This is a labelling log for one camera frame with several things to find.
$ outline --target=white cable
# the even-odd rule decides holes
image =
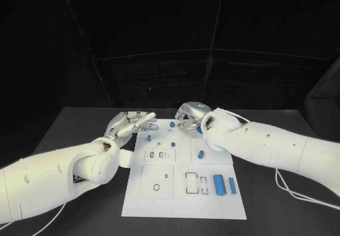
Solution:
[[[60,214],[60,212],[62,212],[62,209],[63,209],[64,204],[62,205],[62,208],[60,208],[57,214],[54,215],[53,219],[50,220],[50,222],[46,224],[46,226],[44,226],[31,236],[36,236],[36,235],[44,230],[44,228],[50,225],[50,223],[53,222],[56,216],[57,216],[57,215]]]
[[[282,181],[282,183],[283,183],[283,185],[285,185],[285,188],[278,184],[278,176],[279,176],[281,181]],[[288,193],[292,195],[294,198],[296,198],[296,199],[299,199],[299,200],[302,200],[302,201],[311,202],[311,203],[318,203],[318,204],[321,204],[321,205],[325,205],[325,206],[328,206],[328,207],[331,207],[331,208],[340,210],[340,206],[335,206],[335,205],[331,205],[331,204],[328,204],[328,203],[324,203],[324,202],[321,202],[321,201],[318,201],[318,200],[315,200],[315,199],[306,197],[305,195],[302,195],[302,194],[295,193],[294,191],[291,191],[289,188],[288,188],[288,186],[286,186],[286,184],[285,184],[285,180],[283,180],[283,177],[281,176],[281,173],[279,173],[278,169],[275,169],[275,182],[276,182],[278,187],[279,187],[281,189],[283,189],[285,191],[288,191]]]
[[[236,116],[237,118],[243,119],[247,123],[250,123],[250,121],[247,119],[245,119],[240,115],[237,115],[236,113],[230,112],[230,111],[226,111],[220,108],[216,108],[217,111],[221,111],[221,112],[226,112],[229,113],[230,115]]]
[[[13,221],[8,222],[8,223],[0,228],[0,230],[4,229],[11,223],[13,223]]]

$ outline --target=white platform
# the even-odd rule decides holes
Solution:
[[[196,130],[170,128],[171,121],[178,123],[174,119],[160,119],[160,130],[136,135],[122,216],[246,219],[230,154],[214,151]],[[152,160],[149,149],[162,149],[161,152],[170,155],[160,158],[157,153]],[[167,149],[175,150],[175,157]],[[200,150],[204,151],[203,159],[197,158]],[[185,193],[185,173],[197,174],[197,194]],[[213,175],[217,174],[223,175],[224,180],[223,196],[214,192]],[[200,177],[206,177],[209,194],[201,193]],[[233,177],[237,194],[230,194],[229,177]]]

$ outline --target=blue object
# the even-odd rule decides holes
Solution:
[[[219,196],[226,195],[224,181],[223,181],[221,175],[213,176],[213,183],[214,183],[216,195],[219,195]]]
[[[198,153],[198,158],[200,159],[203,158],[203,155],[204,155],[204,151],[200,150],[200,153]]]
[[[234,184],[233,184],[233,178],[229,178],[229,183],[230,183],[232,194],[236,194],[236,189],[234,189]]]
[[[197,129],[197,131],[198,131],[198,132],[201,133],[201,129],[200,129],[200,126],[197,126],[197,128],[196,128],[196,129]]]

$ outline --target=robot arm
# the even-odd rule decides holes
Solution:
[[[197,102],[184,103],[175,118],[190,129],[200,125],[209,146],[255,164],[291,171],[319,182],[340,196],[340,144],[295,134],[268,124],[242,124],[233,113],[209,110]]]
[[[33,155],[0,170],[0,224],[44,213],[108,183],[131,134],[158,130],[148,123],[157,121],[154,116],[121,112],[92,143]],[[83,181],[75,182],[73,175]]]

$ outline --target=table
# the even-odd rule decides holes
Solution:
[[[89,143],[100,137],[109,120],[121,111],[155,112],[172,118],[175,109],[63,108],[34,154]],[[315,137],[299,112],[233,110],[250,121]],[[134,149],[135,136],[124,149]],[[106,185],[70,201],[39,236],[332,236],[340,235],[340,211],[292,198],[276,187],[272,168],[233,157],[247,220],[121,217],[129,169],[118,168]],[[340,206],[340,198],[317,182],[282,171],[291,190]],[[53,218],[59,208],[14,222],[1,235],[30,236]]]

